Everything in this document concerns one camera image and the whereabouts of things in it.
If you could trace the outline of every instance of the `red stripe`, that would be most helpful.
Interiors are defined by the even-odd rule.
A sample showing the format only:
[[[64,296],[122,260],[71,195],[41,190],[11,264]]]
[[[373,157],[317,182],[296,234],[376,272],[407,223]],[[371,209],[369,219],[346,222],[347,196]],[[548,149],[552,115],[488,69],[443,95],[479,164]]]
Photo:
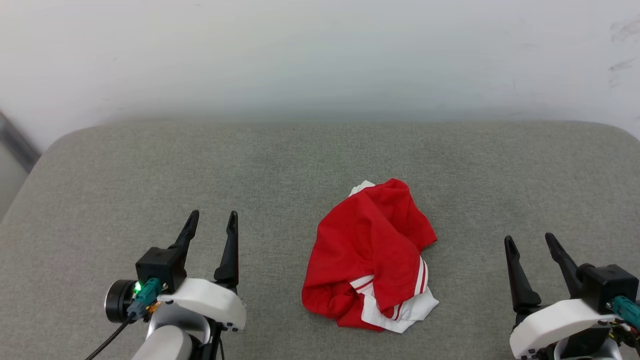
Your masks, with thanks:
[[[427,275],[427,264],[424,264],[424,271],[422,271],[422,285],[420,285],[420,293],[424,293],[424,278]]]
[[[402,304],[398,306],[398,314],[396,314],[396,318],[394,320],[398,320],[398,318],[400,317],[400,309],[402,309]]]
[[[371,279],[371,280],[369,280],[369,281],[365,282],[363,285],[358,286],[358,287],[357,287],[357,288],[355,288],[354,290],[355,290],[355,291],[358,291],[358,290],[360,290],[360,289],[364,288],[365,286],[369,285],[372,281],[373,281],[373,279]]]

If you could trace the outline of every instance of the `red cloth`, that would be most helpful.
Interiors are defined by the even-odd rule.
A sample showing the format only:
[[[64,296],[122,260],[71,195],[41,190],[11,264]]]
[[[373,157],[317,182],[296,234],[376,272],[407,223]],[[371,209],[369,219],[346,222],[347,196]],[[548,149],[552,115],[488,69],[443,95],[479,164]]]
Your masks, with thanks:
[[[362,321],[364,296],[349,282],[373,275],[380,312],[391,318],[394,306],[415,295],[420,252],[434,241],[429,220],[404,182],[391,179],[365,188],[320,221],[302,303],[338,326],[382,331]]]

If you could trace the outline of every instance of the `teal connector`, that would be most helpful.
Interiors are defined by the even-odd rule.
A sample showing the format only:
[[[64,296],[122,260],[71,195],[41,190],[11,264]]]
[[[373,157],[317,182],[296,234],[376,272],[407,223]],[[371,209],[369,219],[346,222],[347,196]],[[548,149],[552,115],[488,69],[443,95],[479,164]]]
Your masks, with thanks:
[[[620,315],[622,320],[628,322],[629,325],[640,329],[640,306],[635,302],[624,296],[619,296],[613,299],[611,310]]]
[[[149,279],[142,290],[133,299],[133,304],[127,308],[127,316],[135,313],[133,320],[138,320],[144,316],[147,306],[156,302],[158,295],[162,292],[162,282],[155,277]]]

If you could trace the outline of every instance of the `camera lens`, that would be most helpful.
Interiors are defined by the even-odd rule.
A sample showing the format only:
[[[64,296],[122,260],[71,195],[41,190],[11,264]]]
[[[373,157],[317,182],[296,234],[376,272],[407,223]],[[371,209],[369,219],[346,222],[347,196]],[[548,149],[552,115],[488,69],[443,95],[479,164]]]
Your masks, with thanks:
[[[133,302],[135,285],[135,280],[118,280],[111,285],[104,298],[104,312],[110,322],[125,322],[127,308]]]

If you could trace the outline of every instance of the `gray fabric tablecloth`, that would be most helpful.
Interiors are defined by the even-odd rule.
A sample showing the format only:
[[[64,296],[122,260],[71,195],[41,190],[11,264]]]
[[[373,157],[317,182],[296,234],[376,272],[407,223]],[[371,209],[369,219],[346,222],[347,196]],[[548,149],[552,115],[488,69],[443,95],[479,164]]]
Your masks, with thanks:
[[[422,255],[440,305],[404,334],[338,328],[300,301],[316,226],[352,186],[391,177],[438,235]],[[223,335],[227,359],[511,359],[505,235],[546,304],[568,298],[547,231],[578,264],[640,275],[639,179],[640,143],[588,123],[82,130],[44,154],[0,225],[0,357],[86,357],[115,330],[111,283],[135,278],[192,209],[186,268],[212,279],[235,209],[248,319]],[[130,326],[99,359],[130,358],[145,331]]]

